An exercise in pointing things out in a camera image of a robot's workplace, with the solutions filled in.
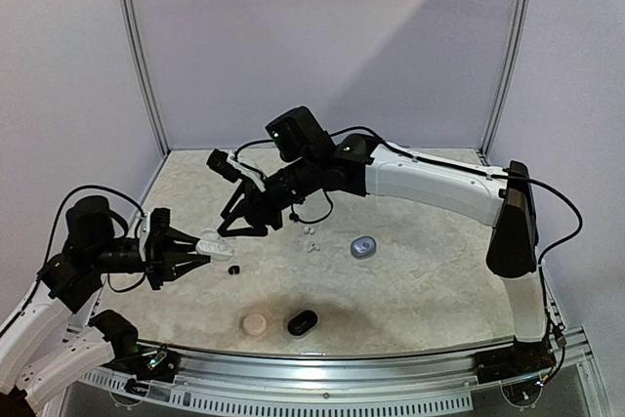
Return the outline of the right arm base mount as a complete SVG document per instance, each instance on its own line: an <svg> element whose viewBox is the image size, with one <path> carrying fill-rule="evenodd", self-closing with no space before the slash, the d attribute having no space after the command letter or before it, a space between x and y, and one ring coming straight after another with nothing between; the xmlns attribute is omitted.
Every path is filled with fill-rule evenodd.
<svg viewBox="0 0 625 417"><path fill-rule="evenodd" d="M509 346L474 354L473 364L479 383L485 384L522 376L533 377L545 370L549 375L558 373L564 358L565 350L562 350L561 358L556 359L547 338L537 343L514 339Z"/></svg>

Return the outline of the purple charging case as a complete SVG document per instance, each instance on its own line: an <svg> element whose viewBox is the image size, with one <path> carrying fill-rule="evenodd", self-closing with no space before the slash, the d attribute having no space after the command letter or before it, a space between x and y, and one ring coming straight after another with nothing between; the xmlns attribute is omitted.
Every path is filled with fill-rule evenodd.
<svg viewBox="0 0 625 417"><path fill-rule="evenodd" d="M372 257L377 252L377 242L369 235L358 237L352 241L350 252L355 259Z"/></svg>

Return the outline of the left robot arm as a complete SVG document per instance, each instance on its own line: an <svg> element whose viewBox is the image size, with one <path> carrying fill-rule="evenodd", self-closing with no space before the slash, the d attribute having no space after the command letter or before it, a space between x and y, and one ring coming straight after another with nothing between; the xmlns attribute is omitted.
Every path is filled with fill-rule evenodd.
<svg viewBox="0 0 625 417"><path fill-rule="evenodd" d="M34 416L59 392L100 366L130 375L132 382L173 381L180 356L165 346L138 343L137 328L120 313L94 315L72 340L39 359L34 353L59 326L104 286L107 274L139 274L154 289L210 263L198 238L170 226L158 208L142 217L134 238L106 197L78 200L65 215L62 251L44 262L30 292L1 327L1 413Z"/></svg>

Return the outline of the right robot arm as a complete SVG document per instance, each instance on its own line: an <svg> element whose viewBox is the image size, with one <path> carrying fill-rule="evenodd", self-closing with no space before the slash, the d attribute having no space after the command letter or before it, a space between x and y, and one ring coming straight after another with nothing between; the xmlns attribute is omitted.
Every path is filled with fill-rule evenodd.
<svg viewBox="0 0 625 417"><path fill-rule="evenodd" d="M524 164L471 166L402 149L370 130L336 144L305 106L284 112L266 131L286 164L270 176L240 160L236 151L216 149L208 157L211 170L237 185L221 213L220 236L279 230L283 210L319 190L393 197L463 215L492 229L486 265L504 283L517 341L506 350L505 365L524 374L541 360L547 317L535 253L535 205Z"/></svg>

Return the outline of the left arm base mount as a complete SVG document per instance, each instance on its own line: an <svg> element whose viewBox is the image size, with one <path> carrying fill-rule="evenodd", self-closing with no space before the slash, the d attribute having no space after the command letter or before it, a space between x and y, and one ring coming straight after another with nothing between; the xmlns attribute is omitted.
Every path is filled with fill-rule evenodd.
<svg viewBox="0 0 625 417"><path fill-rule="evenodd" d="M112 341L114 358L104 368L133 376L137 381L173 383L182 356L166 345L143 346L137 339L126 337Z"/></svg>

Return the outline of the white charging case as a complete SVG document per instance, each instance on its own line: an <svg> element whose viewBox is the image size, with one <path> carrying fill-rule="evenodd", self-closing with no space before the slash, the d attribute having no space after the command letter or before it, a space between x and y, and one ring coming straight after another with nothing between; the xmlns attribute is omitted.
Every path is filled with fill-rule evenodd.
<svg viewBox="0 0 625 417"><path fill-rule="evenodd" d="M209 256L212 261L228 261L235 253L232 245L214 229L204 229L195 244L197 254Z"/></svg>

